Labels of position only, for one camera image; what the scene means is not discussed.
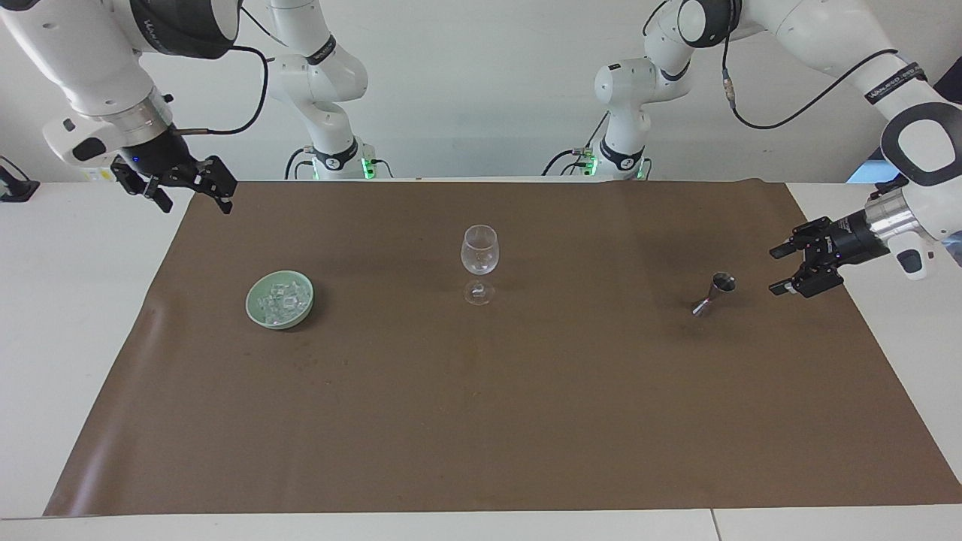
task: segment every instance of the jigger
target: jigger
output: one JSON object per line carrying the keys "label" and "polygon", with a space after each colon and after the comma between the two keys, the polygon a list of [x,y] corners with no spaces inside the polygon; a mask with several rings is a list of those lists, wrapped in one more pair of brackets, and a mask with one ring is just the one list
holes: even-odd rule
{"label": "jigger", "polygon": [[705,316],[712,303],[719,297],[733,291],[735,291],[735,276],[727,272],[716,272],[712,276],[712,287],[708,290],[708,296],[695,304],[695,307],[692,308],[692,315],[696,318]]}

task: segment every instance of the black cable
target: black cable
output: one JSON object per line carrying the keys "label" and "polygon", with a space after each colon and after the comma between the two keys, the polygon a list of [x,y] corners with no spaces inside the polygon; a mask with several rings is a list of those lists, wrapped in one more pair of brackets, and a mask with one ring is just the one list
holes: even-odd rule
{"label": "black cable", "polygon": [[839,85],[844,83],[845,80],[851,76],[852,73],[858,71],[858,69],[863,65],[868,64],[869,62],[875,60],[876,58],[882,55],[889,55],[889,54],[896,55],[899,53],[898,50],[896,49],[883,49],[881,51],[873,53],[868,57],[866,57],[864,60],[862,60],[862,62],[856,64],[852,69],[850,69],[849,71],[846,71],[841,77],[839,77],[837,81],[829,85],[827,89],[823,90],[822,93],[815,96],[815,98],[813,98],[811,101],[805,104],[804,107],[796,111],[793,115],[785,118],[780,122],[776,122],[775,124],[768,124],[768,125],[755,124],[755,123],[749,122],[748,120],[745,120],[745,118],[741,115],[741,113],[738,112],[738,107],[735,105],[735,83],[732,81],[731,76],[728,74],[728,47],[731,44],[731,33],[734,32],[735,26],[737,23],[737,20],[735,18],[735,12],[736,11],[735,11],[734,0],[733,0],[732,7],[731,7],[731,16],[728,19],[728,35],[725,36],[724,51],[721,53],[721,77],[722,77],[721,79],[725,88],[725,97],[728,99],[728,105],[731,107],[732,114],[736,118],[738,118],[738,120],[742,122],[745,126],[748,126],[749,128],[753,128],[756,130],[774,130],[776,128],[780,128],[784,126],[785,124],[788,124],[792,120],[795,120],[796,118],[804,114],[806,111],[811,109],[815,104],[822,101],[823,98],[825,98],[833,90],[837,89]]}
{"label": "black cable", "polygon": [[575,169],[577,169],[577,168],[579,168],[579,167],[584,167],[584,166],[586,166],[586,165],[587,165],[587,164],[583,164],[583,163],[581,163],[581,162],[575,162],[575,163],[573,163],[573,164],[568,164],[568,165],[565,166],[565,168],[561,169],[561,176],[565,176],[565,173],[568,171],[569,168],[571,169],[571,173],[570,173],[570,174],[574,174],[574,170],[575,170]]}
{"label": "black cable", "polygon": [[391,176],[391,178],[394,178],[394,173],[393,173],[393,171],[391,171],[391,164],[389,164],[389,163],[387,162],[387,160],[371,160],[370,162],[371,162],[372,164],[375,164],[375,165],[377,165],[377,164],[384,164],[385,167],[388,168],[388,174]]}
{"label": "black cable", "polygon": [[0,160],[7,162],[8,164],[10,164],[10,167],[13,167],[14,169],[16,169],[16,172],[20,173],[20,175],[23,176],[23,180],[27,182],[31,181],[30,176],[27,173],[23,172],[23,169],[18,167],[14,162],[11,162],[9,158],[7,158],[6,156],[0,156]]}
{"label": "black cable", "polygon": [[547,176],[547,173],[551,170],[552,167],[554,167],[555,164],[558,163],[558,160],[561,160],[565,156],[575,156],[575,155],[577,155],[577,153],[573,149],[571,149],[571,150],[566,150],[564,152],[561,152],[554,158],[551,158],[551,161],[547,163],[547,167],[545,167],[544,171],[542,171],[542,176]]}
{"label": "black cable", "polygon": [[307,151],[304,150],[304,147],[302,146],[297,150],[295,150],[293,154],[291,154],[291,158],[288,159],[288,166],[284,167],[284,180],[288,180],[291,178],[291,167],[294,167],[294,160],[296,160],[297,157],[303,154],[304,152],[307,152]]}
{"label": "black cable", "polygon": [[286,45],[283,41],[281,41],[281,40],[278,39],[276,36],[274,36],[263,24],[261,24],[261,21],[257,20],[257,17],[255,17],[254,15],[252,15],[252,14],[247,10],[247,8],[245,8],[244,6],[240,6],[240,10],[243,12],[243,14],[247,15],[247,18],[249,18],[249,19],[251,20],[251,22],[253,22],[254,24],[256,24],[257,27],[261,29],[261,32],[267,34],[267,36],[268,36],[269,38],[273,39],[274,41],[277,41],[278,43],[280,43],[280,44],[284,45],[285,47],[287,47],[287,45]]}
{"label": "black cable", "polygon": [[247,120],[246,124],[244,124],[243,126],[235,130],[212,130],[210,128],[190,128],[187,130],[177,130],[175,132],[177,135],[182,135],[182,136],[185,136],[185,135],[237,135],[240,132],[247,131],[247,129],[253,126],[254,122],[256,122],[257,119],[261,117],[261,111],[264,110],[264,103],[267,101],[267,77],[268,77],[268,70],[269,70],[269,68],[267,67],[267,62],[268,62],[267,57],[264,56],[264,53],[262,53],[258,49],[255,49],[254,47],[234,45],[233,47],[231,47],[231,50],[243,51],[245,53],[255,54],[261,59],[261,64],[264,65],[264,84],[261,88],[261,100],[257,104],[257,111],[254,112],[254,116],[252,116],[250,120]]}
{"label": "black cable", "polygon": [[611,116],[611,111],[604,112],[604,115],[601,117],[601,121],[598,123],[597,127],[592,132],[592,136],[589,137],[588,142],[585,143],[585,148],[592,147],[592,142],[595,140],[595,136],[598,135],[599,131],[601,131],[601,125],[604,124],[604,121],[608,119],[608,116]]}
{"label": "black cable", "polygon": [[655,11],[651,12],[651,15],[648,16],[648,20],[645,21],[645,26],[642,27],[642,36],[645,36],[647,38],[648,25],[651,24],[651,21],[655,18],[655,15],[657,15],[658,12],[660,12],[661,9],[665,7],[665,4],[668,4],[668,3],[669,3],[669,0],[665,0],[661,4],[658,4],[658,7],[655,8]]}
{"label": "black cable", "polygon": [[300,164],[297,164],[297,167],[294,168],[294,180],[299,180],[297,178],[297,171],[300,169],[301,166],[312,166],[313,164],[314,162],[301,162]]}
{"label": "black cable", "polygon": [[648,162],[649,164],[651,164],[651,167],[648,168],[648,174],[645,175],[645,180],[647,180],[651,178],[651,170],[655,168],[655,161],[652,160],[651,158],[642,159],[642,169],[645,168],[645,162]]}

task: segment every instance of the white wall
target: white wall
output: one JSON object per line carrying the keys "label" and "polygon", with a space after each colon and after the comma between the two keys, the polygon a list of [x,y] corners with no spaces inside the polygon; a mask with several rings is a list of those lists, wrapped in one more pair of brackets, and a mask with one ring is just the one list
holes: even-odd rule
{"label": "white wall", "polygon": [[[597,70],[643,54],[641,25],[656,0],[489,0],[375,2],[326,0],[328,24],[370,73],[370,90],[346,104],[355,131],[399,176],[537,174],[558,151],[583,144],[603,108]],[[936,80],[962,51],[958,0],[876,0],[883,26],[903,53]],[[245,6],[269,22],[263,0]],[[268,55],[283,48],[241,23],[239,43]],[[63,97],[0,29],[0,152],[40,180],[79,180],[46,149],[40,126]],[[696,89],[650,107],[649,154],[657,178],[844,181],[877,146],[884,126],[865,101],[842,87],[816,110],[776,132],[754,132],[732,118],[722,95],[720,50],[698,54]],[[216,62],[144,57],[160,89],[173,93],[181,127],[232,128],[256,104],[260,67],[252,55]],[[732,46],[740,109],[758,122],[781,119],[830,80],[804,68],[771,36]],[[208,86],[222,99],[212,100]],[[190,138],[194,154],[220,155],[239,178],[277,178],[306,132],[269,101],[261,120],[231,138]]]}

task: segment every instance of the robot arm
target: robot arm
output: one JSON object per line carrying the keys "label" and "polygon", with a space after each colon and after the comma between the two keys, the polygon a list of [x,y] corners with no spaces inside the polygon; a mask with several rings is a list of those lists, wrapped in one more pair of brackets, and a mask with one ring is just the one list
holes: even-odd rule
{"label": "robot arm", "polygon": [[635,178],[651,130],[645,105],[677,99],[691,91],[687,75],[694,48],[677,35],[677,22],[671,22],[677,19],[678,2],[670,0],[653,14],[654,31],[645,39],[647,56],[603,67],[595,77],[595,95],[611,114],[603,136],[592,148],[598,157],[597,174]]}
{"label": "robot arm", "polygon": [[347,113],[336,105],[364,96],[364,66],[328,30],[318,0],[268,0],[267,8],[277,38],[293,53],[271,65],[269,92],[293,107],[307,127],[318,177],[370,177],[373,148],[355,137]]}
{"label": "robot arm", "polygon": [[[864,210],[844,219],[823,218],[797,228],[772,256],[802,251],[804,261],[793,277],[772,285],[773,293],[818,295],[843,283],[837,272],[842,265],[889,253],[909,278],[927,275],[932,241],[962,230],[962,110],[928,84],[917,64],[898,56],[864,0],[671,0],[656,15],[645,41],[648,57],[634,61],[650,64],[652,71],[645,91],[630,87],[643,96],[625,111],[637,115],[644,103],[687,93],[685,75],[695,49],[768,30],[804,64],[845,78],[890,121],[882,151],[905,183],[884,188]],[[615,78],[620,69],[608,71]],[[604,71],[598,75],[601,83],[607,80]],[[723,77],[737,114],[734,86],[726,72]],[[606,156],[603,145],[627,141],[622,132],[628,130],[602,139],[601,156]],[[620,154],[637,152],[637,139],[636,134],[634,146],[621,146]],[[599,170],[604,167],[602,161]]]}
{"label": "robot arm", "polygon": [[141,52],[216,59],[237,37],[240,0],[0,0],[0,19],[39,70],[66,95],[70,113],[44,128],[72,165],[117,152],[112,168],[131,194],[172,203],[161,186],[185,187],[231,210],[237,181],[216,156],[191,157],[175,133]]}

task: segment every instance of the green bowl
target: green bowl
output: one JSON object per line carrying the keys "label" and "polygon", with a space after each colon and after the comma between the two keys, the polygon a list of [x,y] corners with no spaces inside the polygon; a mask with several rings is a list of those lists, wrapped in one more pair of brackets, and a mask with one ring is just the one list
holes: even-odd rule
{"label": "green bowl", "polygon": [[[274,284],[278,283],[291,283],[297,282],[301,286],[306,286],[308,292],[311,296],[308,300],[307,307],[304,310],[294,316],[292,319],[285,322],[279,322],[276,325],[264,322],[264,309],[258,304],[258,299],[264,296],[270,295],[270,288]],[[254,287],[250,288],[247,292],[247,317],[251,321],[260,325],[263,328],[268,328],[271,330],[284,330],[289,329],[300,322],[303,322],[307,315],[311,313],[311,308],[314,307],[314,284],[307,276],[296,272],[294,270],[279,270],[277,272],[272,272],[267,276],[261,278],[254,284]]]}

